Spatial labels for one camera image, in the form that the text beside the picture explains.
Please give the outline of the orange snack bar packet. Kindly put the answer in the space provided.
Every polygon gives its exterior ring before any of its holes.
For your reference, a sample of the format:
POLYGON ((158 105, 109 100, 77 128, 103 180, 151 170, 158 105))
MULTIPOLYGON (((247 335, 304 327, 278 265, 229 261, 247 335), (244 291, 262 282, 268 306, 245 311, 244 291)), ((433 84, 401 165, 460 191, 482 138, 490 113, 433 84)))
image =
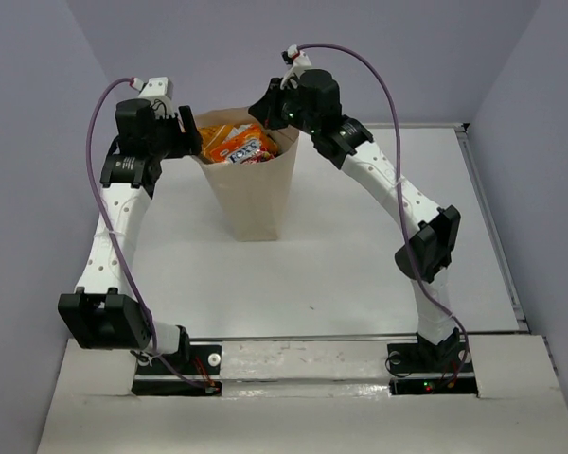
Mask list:
POLYGON ((251 127, 251 124, 222 124, 200 127, 198 132, 202 138, 202 155, 206 160, 213 161, 210 157, 213 150, 224 142, 233 139, 240 133, 251 127))

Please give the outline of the beige paper bag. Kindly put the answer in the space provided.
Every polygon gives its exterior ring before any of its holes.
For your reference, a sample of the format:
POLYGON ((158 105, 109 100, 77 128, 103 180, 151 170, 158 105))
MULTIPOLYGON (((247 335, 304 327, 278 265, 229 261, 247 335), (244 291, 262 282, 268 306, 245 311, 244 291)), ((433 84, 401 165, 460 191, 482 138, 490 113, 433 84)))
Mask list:
MULTIPOLYGON (((202 113, 195 117, 195 122, 198 129, 222 124, 259 124, 245 107, 202 113)), ((278 131, 260 127, 279 146, 278 156, 270 161, 209 164, 202 152, 197 158, 238 241, 279 238, 292 183, 299 131, 292 127, 278 131)))

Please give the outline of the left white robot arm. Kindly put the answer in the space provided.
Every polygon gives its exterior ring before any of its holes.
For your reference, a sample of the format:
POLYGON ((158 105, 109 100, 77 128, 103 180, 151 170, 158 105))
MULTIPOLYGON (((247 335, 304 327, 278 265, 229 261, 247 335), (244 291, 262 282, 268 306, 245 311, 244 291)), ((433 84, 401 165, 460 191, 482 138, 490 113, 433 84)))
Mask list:
POLYGON ((91 190, 98 225, 83 273, 58 312, 79 346, 157 356, 166 371, 190 363, 189 335, 151 315, 133 280, 132 264, 143 218, 162 174, 162 163, 199 155, 202 138, 188 106, 167 113, 163 101, 135 98, 115 109, 117 135, 91 190))

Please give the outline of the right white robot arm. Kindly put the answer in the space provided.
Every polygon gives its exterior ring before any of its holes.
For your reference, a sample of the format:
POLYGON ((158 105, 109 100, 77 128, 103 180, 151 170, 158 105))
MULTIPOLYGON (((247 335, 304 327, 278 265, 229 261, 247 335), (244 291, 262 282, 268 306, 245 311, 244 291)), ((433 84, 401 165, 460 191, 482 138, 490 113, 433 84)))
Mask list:
POLYGON ((460 330, 450 309, 448 267, 459 211, 439 206, 397 175, 372 133, 343 114, 339 85, 325 70, 271 79, 248 112, 270 131, 292 127, 308 134, 314 149, 363 187, 400 227, 403 244, 395 262, 412 282, 418 323, 416 343, 396 354, 399 371, 440 372, 456 360, 460 330))

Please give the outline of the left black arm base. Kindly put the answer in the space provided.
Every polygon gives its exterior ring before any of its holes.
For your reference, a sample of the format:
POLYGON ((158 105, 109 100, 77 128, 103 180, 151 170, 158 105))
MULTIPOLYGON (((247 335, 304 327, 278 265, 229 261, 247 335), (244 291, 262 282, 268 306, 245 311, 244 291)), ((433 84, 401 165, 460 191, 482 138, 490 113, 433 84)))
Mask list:
POLYGON ((185 361, 167 355, 166 362, 148 354, 131 351, 135 358, 132 394, 157 397, 216 397, 222 394, 222 346, 192 343, 185 361))

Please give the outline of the orange red candy packet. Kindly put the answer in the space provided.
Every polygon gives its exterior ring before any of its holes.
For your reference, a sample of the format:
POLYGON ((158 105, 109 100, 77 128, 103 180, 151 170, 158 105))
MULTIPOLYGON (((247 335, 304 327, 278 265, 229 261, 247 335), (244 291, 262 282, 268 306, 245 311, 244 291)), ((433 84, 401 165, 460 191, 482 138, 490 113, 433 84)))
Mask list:
POLYGON ((259 124, 252 123, 244 132, 215 148, 206 160, 209 164, 255 164, 270 161, 279 154, 277 143, 263 131, 259 124))

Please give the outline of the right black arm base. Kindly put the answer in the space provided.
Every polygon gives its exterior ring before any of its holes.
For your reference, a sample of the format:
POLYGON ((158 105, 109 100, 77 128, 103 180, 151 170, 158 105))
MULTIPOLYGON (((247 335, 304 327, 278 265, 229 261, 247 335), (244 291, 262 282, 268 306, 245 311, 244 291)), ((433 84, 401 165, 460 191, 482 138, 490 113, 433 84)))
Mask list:
POLYGON ((470 356, 461 342, 439 362, 427 359, 416 342, 387 345, 384 366, 390 375, 389 391, 405 395, 477 395, 478 387, 470 356))

